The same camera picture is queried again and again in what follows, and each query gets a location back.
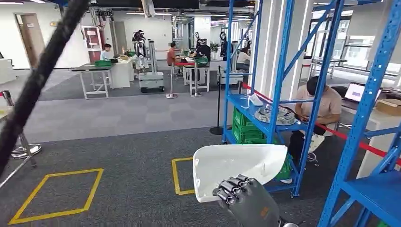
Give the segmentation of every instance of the gray carpet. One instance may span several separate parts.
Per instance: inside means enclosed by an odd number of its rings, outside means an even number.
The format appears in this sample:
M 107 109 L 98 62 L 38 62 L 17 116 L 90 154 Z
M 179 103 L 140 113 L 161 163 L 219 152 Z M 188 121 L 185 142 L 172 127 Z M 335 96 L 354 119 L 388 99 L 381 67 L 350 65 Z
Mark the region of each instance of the gray carpet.
M 127 88 L 116 88 L 116 89 L 109 89 L 109 96 L 110 97 L 122 97 L 122 96 L 140 96 L 140 95 L 147 95 L 147 94 L 160 94 L 160 93 L 170 93 L 170 75 L 168 75 L 167 70 L 162 70 L 164 73 L 164 85 L 165 91 L 160 92 L 158 88 L 155 89 L 148 89 L 147 93 L 141 93 L 139 87 L 139 81 L 136 79 L 135 81 L 131 81 L 131 87 Z M 89 77 L 84 77 L 86 90 L 92 90 L 91 82 Z M 217 72 L 211 71 L 210 72 L 210 90 L 217 91 Z M 173 79 L 173 92 L 174 93 L 188 93 L 189 86 L 185 86 L 183 82 L 183 78 Z M 89 98 L 97 98 L 97 97 L 105 97 L 105 95 L 89 95 Z M 40 96 L 40 101 L 49 101 L 49 100 L 65 100 L 65 99 L 82 99 L 84 98 L 84 92 L 82 91 L 82 85 L 79 78 L 79 75 L 76 75 L 70 79 L 65 80 L 64 82 L 51 87 L 50 89 L 44 91 Z
M 11 220 L 44 175 L 103 168 L 89 211 L 22 226 L 238 226 L 216 203 L 199 204 L 193 194 L 174 192 L 171 159 L 190 157 L 198 148 L 220 140 L 201 128 L 44 143 L 43 152 L 36 156 L 37 168 L 26 165 L 1 189 L 0 225 Z M 305 220 L 305 227 L 316 226 L 343 145 L 344 141 L 330 137 L 319 147 L 321 166 L 307 165 L 300 197 L 291 199 L 289 191 L 273 194 L 282 216 L 294 222 Z M 356 174 L 362 156 L 360 151 L 351 175 Z M 11 160 L 7 173 L 18 163 Z M 179 163 L 177 169 L 181 189 L 193 188 L 191 162 Z M 81 208 L 94 177 L 49 179 L 21 216 Z M 358 205 L 353 206 L 337 226 L 352 226 L 358 212 Z

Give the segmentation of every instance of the laptop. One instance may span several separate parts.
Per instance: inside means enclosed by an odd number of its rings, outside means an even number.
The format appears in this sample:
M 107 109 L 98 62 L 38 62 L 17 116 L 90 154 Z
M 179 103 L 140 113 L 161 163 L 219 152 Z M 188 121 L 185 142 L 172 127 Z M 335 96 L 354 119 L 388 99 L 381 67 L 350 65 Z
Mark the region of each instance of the laptop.
M 357 110 L 359 102 L 362 99 L 364 90 L 365 90 L 364 84 L 352 82 L 349 85 L 347 92 L 345 94 L 345 97 L 342 100 L 342 106 L 353 109 L 353 110 Z M 376 97 L 375 101 L 377 101 L 381 92 L 382 92 L 382 89 L 379 89 L 379 91 L 377 92 L 377 97 Z

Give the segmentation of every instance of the blue shelving rack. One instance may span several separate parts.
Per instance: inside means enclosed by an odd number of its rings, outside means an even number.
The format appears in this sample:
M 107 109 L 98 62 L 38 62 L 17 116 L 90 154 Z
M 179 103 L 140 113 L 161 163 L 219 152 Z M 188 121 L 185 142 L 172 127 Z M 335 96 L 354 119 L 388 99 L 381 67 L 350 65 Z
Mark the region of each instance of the blue shelving rack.
M 365 226 L 371 213 L 392 227 L 401 226 L 401 173 L 394 170 L 396 161 L 401 154 L 401 125 L 390 129 L 365 132 L 366 124 L 375 104 L 375 97 L 382 84 L 384 73 L 400 35 L 400 28 L 401 0 L 393 0 L 362 100 L 359 103 L 320 217 L 319 227 L 334 226 L 356 201 L 363 208 L 354 226 Z M 395 133 L 392 145 L 371 175 L 365 178 L 348 180 L 349 170 L 356 156 L 360 139 L 390 133 Z M 332 215 L 340 191 L 348 194 L 349 199 L 336 214 Z
M 283 186 L 276 186 L 276 187 L 266 187 L 266 189 L 270 192 L 273 191 L 280 191 L 280 190 L 292 190 L 291 191 L 291 197 L 298 196 L 299 195 L 299 188 L 300 184 L 302 181 L 302 176 L 304 174 L 304 169 L 305 169 L 305 163 L 308 155 L 308 150 L 311 142 L 311 137 L 313 134 L 313 129 L 315 125 L 315 121 L 317 118 L 317 112 L 319 108 L 319 103 L 322 98 L 323 94 L 323 89 L 324 85 L 326 82 L 326 75 L 327 75 L 327 70 L 329 68 L 329 63 L 330 59 L 333 53 L 333 48 L 334 48 L 334 43 L 335 43 L 335 38 L 337 36 L 337 30 L 340 22 L 340 17 L 341 17 L 341 11 L 344 7 L 344 0 L 331 0 L 331 2 L 326 5 L 322 6 L 321 9 L 325 10 L 324 14 L 322 17 L 319 19 L 317 25 L 314 27 L 313 31 L 311 31 L 304 43 L 302 44 L 300 50 L 295 54 L 293 60 L 288 64 L 287 67 L 286 65 L 286 56 L 287 56 L 287 49 L 288 49 L 288 42 L 289 42 L 289 33 L 291 29 L 291 22 L 292 22 L 292 15 L 293 15 L 293 9 L 294 9 L 294 4 L 295 0 L 285 0 L 286 1 L 286 11 L 285 11 L 285 18 L 284 18 L 284 25 L 283 25 L 283 33 L 282 33 L 282 42 L 281 42 L 281 49 L 280 49 L 280 56 L 279 56 L 279 61 L 278 61 L 278 70 L 277 70 L 277 77 L 276 77 L 276 84 L 275 84 L 275 91 L 274 91 L 274 97 L 273 101 L 270 102 L 268 100 L 265 100 L 265 104 L 272 105 L 273 110 L 272 110 L 272 116 L 271 116 L 271 123 L 264 123 L 260 122 L 254 117 L 254 113 L 258 109 L 257 107 L 253 106 L 252 103 L 250 103 L 249 108 L 245 108 L 248 106 L 247 103 L 247 96 L 246 95 L 241 95 L 241 94 L 232 94 L 229 91 L 229 83 L 226 82 L 226 89 L 225 89 L 225 102 L 224 102 L 224 130 L 223 130 L 223 139 L 222 142 L 230 142 L 231 144 L 235 144 L 236 140 L 234 139 L 234 136 L 231 132 L 231 130 L 227 129 L 227 109 L 228 109 L 228 102 L 230 102 L 235 108 L 237 108 L 242 114 L 244 114 L 252 123 L 254 123 L 265 135 L 266 135 L 266 140 L 267 143 L 272 143 L 274 136 L 277 135 L 277 137 L 282 140 L 282 137 L 280 136 L 280 133 L 282 131 L 294 131 L 294 130 L 304 130 L 306 131 L 305 134 L 305 142 L 303 146 L 303 151 L 302 151 L 302 156 L 300 158 L 298 168 L 295 167 L 294 163 L 291 163 L 294 171 L 291 175 L 293 178 L 293 182 L 288 185 L 283 185 Z M 233 6 L 234 6 L 234 0 L 229 0 L 229 25 L 228 25 L 228 43 L 231 43 L 231 22 L 233 20 Z M 256 31 L 260 31 L 261 29 L 261 15 L 262 15 L 262 7 L 263 7 L 263 0 L 259 0 L 259 6 L 257 8 L 257 12 L 255 13 L 255 17 L 252 20 L 251 24 L 248 26 L 248 29 L 244 33 L 244 36 L 247 35 L 249 29 L 252 27 L 253 23 L 257 21 L 256 25 Z M 316 95 L 314 99 L 311 100 L 295 100 L 295 101 L 289 101 L 289 100 L 280 100 L 280 94 L 281 94 L 281 87 L 283 80 L 285 76 L 290 72 L 291 68 L 295 65 L 296 61 L 298 58 L 301 56 L 301 53 L 306 49 L 306 46 L 308 45 L 309 41 L 313 38 L 313 36 L 316 34 L 320 24 L 327 18 L 329 13 L 333 13 L 332 20 L 331 20 L 331 27 L 330 27 L 330 32 L 328 36 L 328 42 L 325 48 L 324 52 L 324 58 L 322 62 L 322 69 L 320 72 L 319 80 L 318 80 L 318 86 L 316 88 Z M 254 57 L 253 57 L 253 68 L 251 73 L 243 74 L 243 75 L 252 75 L 252 85 L 251 85 L 251 91 L 249 95 L 252 95 L 255 92 L 255 77 L 256 75 L 256 63 L 257 63 L 257 58 L 258 58 L 258 50 L 259 50 L 259 37 L 260 34 L 259 32 L 256 33 L 256 40 L 255 40 L 255 51 L 254 51 Z M 231 65 L 231 58 L 232 56 L 232 51 L 230 48 L 230 45 L 227 47 L 227 67 L 226 67 L 226 81 L 229 81 L 230 75 L 240 75 L 241 73 L 234 73 L 230 72 L 230 65 Z M 276 120 L 277 120 L 277 115 L 279 111 L 279 104 L 285 104 L 285 103 L 302 103 L 302 102 L 313 102 L 313 108 L 312 108 L 312 114 L 310 116 L 310 121 L 308 124 L 302 123 L 302 122 L 297 122 L 293 125 L 290 126 L 277 126 L 276 125 Z

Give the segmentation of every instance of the sneaker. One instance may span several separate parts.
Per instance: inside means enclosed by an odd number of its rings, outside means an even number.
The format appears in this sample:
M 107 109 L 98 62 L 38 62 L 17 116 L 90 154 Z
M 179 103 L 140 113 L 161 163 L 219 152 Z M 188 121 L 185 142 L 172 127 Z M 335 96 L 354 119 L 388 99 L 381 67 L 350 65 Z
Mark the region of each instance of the sneaker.
M 290 184 L 290 183 L 292 183 L 292 178 L 284 179 L 284 180 L 280 180 L 280 181 L 283 183 L 286 183 L 286 184 Z
M 325 137 L 313 134 L 311 144 L 309 146 L 309 153 L 314 152 L 324 141 Z

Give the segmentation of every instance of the yellow floor marking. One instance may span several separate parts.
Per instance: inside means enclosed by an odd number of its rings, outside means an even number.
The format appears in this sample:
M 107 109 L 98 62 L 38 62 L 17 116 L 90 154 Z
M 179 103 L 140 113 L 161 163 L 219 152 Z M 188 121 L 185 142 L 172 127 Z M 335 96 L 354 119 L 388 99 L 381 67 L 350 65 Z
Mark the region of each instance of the yellow floor marking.
M 92 186 L 92 189 L 90 190 L 90 194 L 88 196 L 88 199 L 87 199 L 87 201 L 85 203 L 84 208 L 75 209 L 75 210 L 61 211 L 61 212 L 55 212 L 55 213 L 50 213 L 50 214 L 43 214 L 43 215 L 38 215 L 38 216 L 33 216 L 33 217 L 28 217 L 28 218 L 19 218 L 21 216 L 22 212 L 24 212 L 24 210 L 28 206 L 28 204 L 32 201 L 32 199 L 35 197 L 35 195 L 38 193 L 38 191 L 43 187 L 44 183 L 50 177 L 75 175 L 75 174 L 86 174 L 86 173 L 92 173 L 92 172 L 98 172 L 98 174 L 97 174 L 95 182 L 94 182 L 94 184 Z M 42 181 L 32 191 L 32 193 L 29 195 L 28 199 L 24 202 L 24 204 L 22 204 L 21 208 L 19 208 L 19 210 L 17 211 L 15 216 L 11 219 L 11 221 L 9 222 L 9 225 L 20 224 L 20 223 L 25 223 L 25 222 L 29 222 L 29 221 L 48 219 L 48 218 L 54 218 L 54 217 L 59 217 L 59 216 L 64 216 L 64 215 L 78 214 L 78 213 L 84 212 L 86 210 L 89 210 L 90 204 L 92 203 L 93 197 L 94 197 L 96 189 L 97 189 L 97 187 L 99 185 L 100 178 L 102 177 L 102 174 L 103 174 L 103 169 L 98 168 L 98 169 L 89 169 L 89 170 L 66 172 L 66 173 L 48 174 L 48 175 L 44 176 Z
M 187 195 L 187 194 L 195 193 L 194 189 L 181 191 L 180 182 L 178 180 L 177 164 L 176 164 L 176 162 L 179 162 L 179 161 L 189 161 L 189 160 L 192 160 L 192 159 L 193 159 L 192 157 L 171 159 L 171 167 L 173 169 L 174 189 L 175 189 L 175 194 L 177 194 L 177 195 Z

